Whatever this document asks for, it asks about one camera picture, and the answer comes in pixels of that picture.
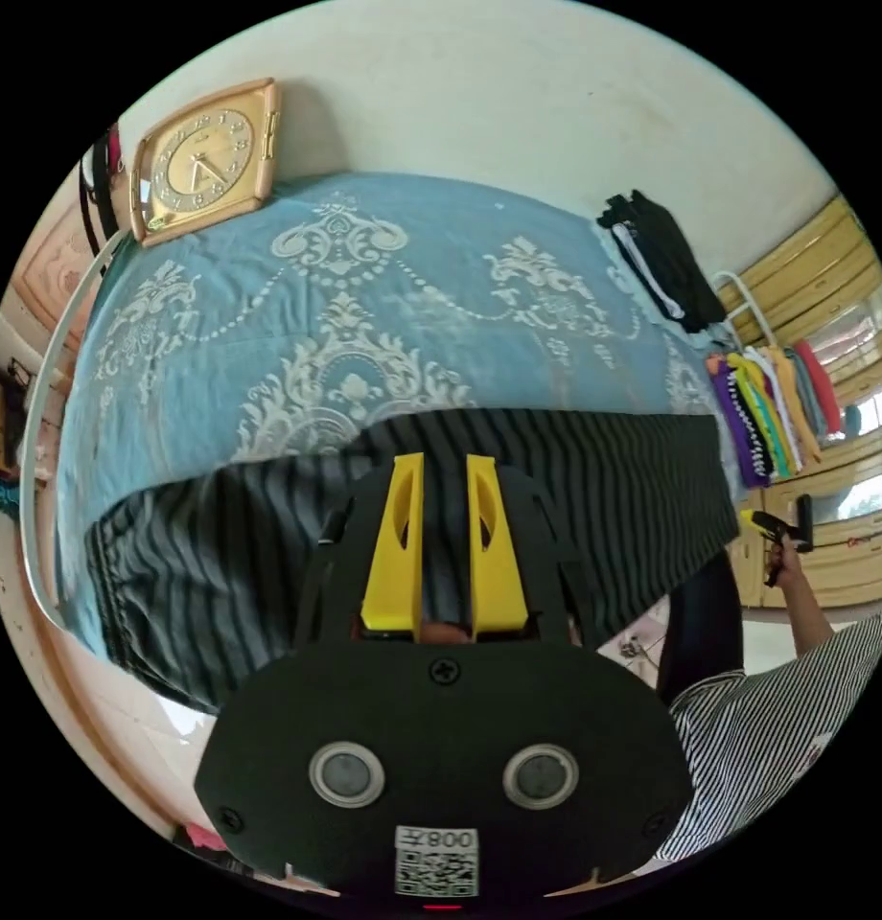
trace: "white metal frame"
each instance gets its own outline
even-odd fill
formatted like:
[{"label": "white metal frame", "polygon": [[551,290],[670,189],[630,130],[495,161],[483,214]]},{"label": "white metal frame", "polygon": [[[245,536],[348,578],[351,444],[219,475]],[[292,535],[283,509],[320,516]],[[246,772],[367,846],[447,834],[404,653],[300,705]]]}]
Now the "white metal frame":
[{"label": "white metal frame", "polygon": [[751,292],[748,290],[748,286],[741,280],[741,278],[736,275],[733,271],[717,271],[712,276],[712,286],[718,291],[722,285],[719,282],[728,283],[731,281],[737,288],[738,293],[744,298],[744,302],[736,307],[728,316],[726,316],[725,322],[722,324],[729,331],[732,339],[734,339],[735,344],[738,346],[738,351],[743,352],[745,350],[744,343],[738,337],[738,333],[735,331],[735,326],[732,320],[738,316],[740,313],[743,313],[745,310],[750,310],[754,314],[754,319],[757,321],[757,325],[761,328],[764,335],[767,336],[767,342],[770,345],[777,344],[777,338],[774,336],[774,331],[770,328],[770,324],[767,322],[767,317],[764,316],[763,310],[757,305],[757,301],[753,298]]},{"label": "white metal frame", "polygon": [[58,365],[60,350],[70,332],[70,325],[96,276],[103,266],[109,263],[119,243],[127,235],[128,230],[119,230],[112,235],[100,250],[93,264],[86,269],[77,289],[67,302],[64,315],[55,326],[51,341],[41,360],[41,369],[38,371],[32,391],[32,400],[26,418],[26,430],[22,439],[19,461],[19,537],[22,542],[23,561],[26,565],[26,578],[41,612],[60,629],[66,629],[66,623],[57,605],[48,596],[48,589],[41,577],[41,560],[38,556],[38,528],[35,521],[35,448],[38,442],[38,430],[41,428],[41,418],[48,400],[51,377]]}]

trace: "circular sensor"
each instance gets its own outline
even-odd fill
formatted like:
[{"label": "circular sensor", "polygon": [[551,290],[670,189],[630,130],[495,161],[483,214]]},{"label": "circular sensor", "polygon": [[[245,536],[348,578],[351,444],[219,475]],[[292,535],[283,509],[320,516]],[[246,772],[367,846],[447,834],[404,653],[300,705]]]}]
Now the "circular sensor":
[{"label": "circular sensor", "polygon": [[350,741],[321,747],[310,760],[316,794],[339,808],[363,808],[383,792],[383,767],[377,755]]},{"label": "circular sensor", "polygon": [[505,767],[505,795],[521,808],[555,808],[575,792],[578,764],[563,747],[531,745],[520,750]]}]

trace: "wall clock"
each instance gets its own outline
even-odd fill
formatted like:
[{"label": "wall clock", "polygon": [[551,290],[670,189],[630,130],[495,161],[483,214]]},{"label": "wall clock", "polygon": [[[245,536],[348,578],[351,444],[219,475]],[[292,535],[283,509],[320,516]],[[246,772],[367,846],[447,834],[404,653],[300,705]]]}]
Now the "wall clock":
[{"label": "wall clock", "polygon": [[255,80],[180,108],[130,165],[131,230],[145,246],[255,211],[271,192],[280,92]]}]

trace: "black device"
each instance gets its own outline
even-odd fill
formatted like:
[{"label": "black device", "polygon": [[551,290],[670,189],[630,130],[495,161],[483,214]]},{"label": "black device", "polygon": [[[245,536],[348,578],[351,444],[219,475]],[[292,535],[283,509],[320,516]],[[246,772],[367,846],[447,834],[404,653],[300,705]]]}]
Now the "black device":
[{"label": "black device", "polygon": [[584,647],[565,528],[488,457],[461,458],[471,641],[421,643],[422,462],[371,471],[330,514],[292,651],[211,733],[202,806],[241,862],[390,910],[527,904],[639,868],[693,796],[666,706]]},{"label": "black device", "polygon": [[[802,494],[796,499],[795,525],[766,511],[743,511],[741,519],[759,531],[765,539],[779,546],[783,545],[783,537],[788,535],[797,553],[810,553],[815,548],[811,495]],[[764,584],[773,587],[781,570],[781,565],[773,566]]]}]

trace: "qr code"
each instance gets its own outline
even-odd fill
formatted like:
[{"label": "qr code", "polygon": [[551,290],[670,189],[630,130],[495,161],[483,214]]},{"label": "qr code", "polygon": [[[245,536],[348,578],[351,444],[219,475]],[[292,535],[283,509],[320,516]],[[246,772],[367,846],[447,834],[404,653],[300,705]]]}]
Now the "qr code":
[{"label": "qr code", "polygon": [[397,850],[396,893],[434,898],[476,897],[478,870],[478,853]]}]

